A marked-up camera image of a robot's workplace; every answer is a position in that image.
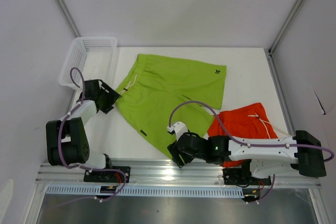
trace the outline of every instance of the metal corner post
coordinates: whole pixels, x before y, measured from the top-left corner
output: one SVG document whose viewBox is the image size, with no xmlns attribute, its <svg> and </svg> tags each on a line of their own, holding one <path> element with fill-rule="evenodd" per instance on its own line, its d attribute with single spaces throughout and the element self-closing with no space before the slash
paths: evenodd
<svg viewBox="0 0 336 224">
<path fill-rule="evenodd" d="M 277 48 L 277 46 L 281 42 L 281 40 L 284 37 L 286 31 L 288 30 L 288 28 L 290 27 L 290 25 L 294 21 L 295 17 L 297 16 L 299 11 L 301 10 L 304 1 L 305 0 L 296 0 L 294 6 L 293 6 L 292 10 L 290 11 L 290 13 L 288 14 L 288 16 L 286 18 L 286 21 L 284 22 L 280 32 L 278 33 L 278 35 L 277 35 L 276 39 L 274 40 L 271 48 L 269 49 L 270 56 L 273 55 L 275 49 Z"/>
<path fill-rule="evenodd" d="M 64 0 L 55 0 L 55 2 L 58 5 L 60 11 L 62 12 L 63 17 L 66 20 L 67 25 L 68 25 L 71 33 L 73 34 L 73 36 L 75 38 L 80 37 L 80 33 L 77 29 L 77 26 L 76 26 L 76 24 L 75 24 L 75 22 L 74 22 L 74 20 L 71 16 L 71 14 L 69 13 L 69 10 L 68 10 Z"/>
</svg>

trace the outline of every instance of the gray floor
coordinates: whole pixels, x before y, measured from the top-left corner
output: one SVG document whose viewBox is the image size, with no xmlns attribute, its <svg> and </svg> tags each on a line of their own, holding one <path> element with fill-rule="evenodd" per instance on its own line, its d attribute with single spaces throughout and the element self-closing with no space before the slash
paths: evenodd
<svg viewBox="0 0 336 224">
<path fill-rule="evenodd" d="M 260 205 L 248 206 L 241 199 L 119 196 L 55 207 L 78 197 L 46 195 L 37 223 L 318 223 L 306 189 L 274 189 Z"/>
</svg>

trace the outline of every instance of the black cable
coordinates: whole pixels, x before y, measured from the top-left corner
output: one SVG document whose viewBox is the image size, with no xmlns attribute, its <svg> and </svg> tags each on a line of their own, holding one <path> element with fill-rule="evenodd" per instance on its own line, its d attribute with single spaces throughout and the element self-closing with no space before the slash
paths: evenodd
<svg viewBox="0 0 336 224">
<path fill-rule="evenodd" d="M 235 186 L 239 186 L 239 187 L 241 187 L 241 188 L 246 188 L 246 187 L 250 186 L 249 184 L 246 185 L 246 186 L 241 186 L 241 185 L 237 184 L 236 182 L 234 182 L 234 181 L 233 181 L 232 179 L 230 179 L 230 178 L 227 178 L 227 177 L 226 177 L 226 179 L 227 179 L 228 181 L 230 181 L 232 184 L 234 184 Z"/>
</svg>

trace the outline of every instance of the black mounting plate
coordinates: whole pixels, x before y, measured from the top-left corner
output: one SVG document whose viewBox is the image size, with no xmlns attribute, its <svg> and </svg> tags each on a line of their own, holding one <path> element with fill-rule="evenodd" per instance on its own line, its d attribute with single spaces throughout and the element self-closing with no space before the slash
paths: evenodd
<svg viewBox="0 0 336 224">
<path fill-rule="evenodd" d="M 223 178 L 225 185 L 251 185 L 251 186 L 258 186 L 258 182 L 262 180 L 265 186 L 271 185 L 271 178 L 254 178 L 252 176 L 243 177 L 241 175 L 241 168 L 226 168 L 223 169 Z"/>
<path fill-rule="evenodd" d="M 114 166 L 113 169 L 120 170 L 126 173 L 126 183 L 129 183 L 131 176 L 130 166 Z M 84 182 L 98 182 L 98 183 L 118 183 L 118 178 L 114 175 L 115 172 L 85 172 Z M 124 177 L 120 175 L 121 182 L 124 183 Z"/>
</svg>

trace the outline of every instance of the white table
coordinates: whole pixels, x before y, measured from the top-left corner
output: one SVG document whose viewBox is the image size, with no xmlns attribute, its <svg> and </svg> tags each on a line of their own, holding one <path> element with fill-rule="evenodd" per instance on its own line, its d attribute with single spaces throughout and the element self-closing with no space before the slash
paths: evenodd
<svg viewBox="0 0 336 224">
<path fill-rule="evenodd" d="M 113 59 L 99 55 L 88 58 L 85 79 L 98 75 L 112 88 L 117 88 L 133 66 L 138 54 L 155 54 L 226 65 L 227 77 L 221 111 L 233 110 L 261 102 L 270 122 L 287 132 L 276 89 L 262 48 L 182 48 L 182 47 L 121 47 Z M 90 148 L 111 158 L 166 159 L 167 157 L 137 133 L 113 109 L 99 112 L 86 124 Z"/>
</svg>

